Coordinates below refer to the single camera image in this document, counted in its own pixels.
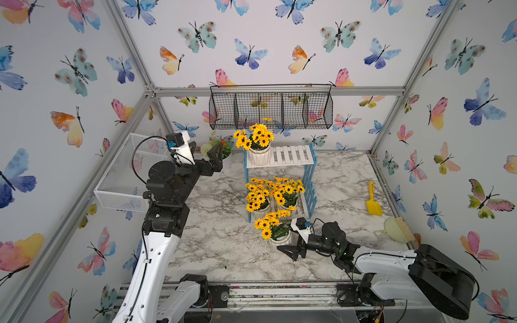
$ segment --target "black wire basket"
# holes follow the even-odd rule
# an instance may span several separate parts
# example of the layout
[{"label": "black wire basket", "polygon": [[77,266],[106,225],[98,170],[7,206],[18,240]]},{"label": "black wire basket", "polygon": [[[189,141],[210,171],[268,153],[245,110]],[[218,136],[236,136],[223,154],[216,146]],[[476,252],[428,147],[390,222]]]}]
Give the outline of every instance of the black wire basket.
[{"label": "black wire basket", "polygon": [[304,84],[300,91],[293,91],[293,85],[274,85],[274,90],[267,89],[273,85],[211,86],[211,128],[244,129],[255,123],[270,129],[330,128],[332,86]]}]

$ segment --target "orange butterfly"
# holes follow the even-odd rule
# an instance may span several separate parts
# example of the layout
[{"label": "orange butterfly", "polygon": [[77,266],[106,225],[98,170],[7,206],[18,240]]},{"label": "orange butterfly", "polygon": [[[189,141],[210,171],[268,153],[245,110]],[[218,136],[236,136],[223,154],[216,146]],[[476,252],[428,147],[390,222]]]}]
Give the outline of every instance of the orange butterfly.
[{"label": "orange butterfly", "polygon": [[52,111],[50,115],[52,118],[52,122],[54,122],[54,125],[58,129],[63,130],[63,132],[68,131],[68,144],[76,147],[81,147],[81,144],[83,143],[84,128],[81,124],[81,117],[79,116],[78,106],[75,107],[75,111],[77,113],[77,117],[55,111]]}]

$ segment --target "white flower pot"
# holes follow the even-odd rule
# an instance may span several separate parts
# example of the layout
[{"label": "white flower pot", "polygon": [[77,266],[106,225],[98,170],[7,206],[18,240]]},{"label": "white flower pot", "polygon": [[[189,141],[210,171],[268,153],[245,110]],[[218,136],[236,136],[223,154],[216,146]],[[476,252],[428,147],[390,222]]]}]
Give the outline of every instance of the white flower pot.
[{"label": "white flower pot", "polygon": [[263,150],[255,150],[250,148],[249,150],[251,163],[256,166],[267,165],[267,162],[271,159],[271,145],[267,146]]}]

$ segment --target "white mesh basket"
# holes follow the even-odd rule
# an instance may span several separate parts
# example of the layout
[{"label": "white mesh basket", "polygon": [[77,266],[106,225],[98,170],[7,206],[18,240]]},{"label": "white mesh basket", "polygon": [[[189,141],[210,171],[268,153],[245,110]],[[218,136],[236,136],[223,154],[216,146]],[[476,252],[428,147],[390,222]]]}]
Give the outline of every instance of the white mesh basket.
[{"label": "white mesh basket", "polygon": [[[131,168],[133,151],[146,138],[147,136],[130,133],[124,141],[95,187],[94,193],[101,206],[126,211],[147,211],[148,203],[142,197],[147,189]],[[149,169],[162,160],[172,161],[167,143],[160,138],[148,139],[140,145],[134,156],[136,173],[147,181]]]}]

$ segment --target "white wooden shelf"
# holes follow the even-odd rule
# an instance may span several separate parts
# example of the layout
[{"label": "white wooden shelf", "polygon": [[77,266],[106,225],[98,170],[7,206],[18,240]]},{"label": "white wooden shelf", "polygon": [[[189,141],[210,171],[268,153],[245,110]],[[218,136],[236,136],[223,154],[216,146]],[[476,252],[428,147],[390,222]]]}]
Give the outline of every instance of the white wooden shelf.
[{"label": "white wooden shelf", "polygon": [[276,167],[286,165],[312,165],[314,159],[312,158],[311,149],[309,145],[305,146],[283,146],[271,147],[271,159],[266,165],[257,166],[251,162],[251,152],[247,152],[246,168],[260,168],[260,167]]}]

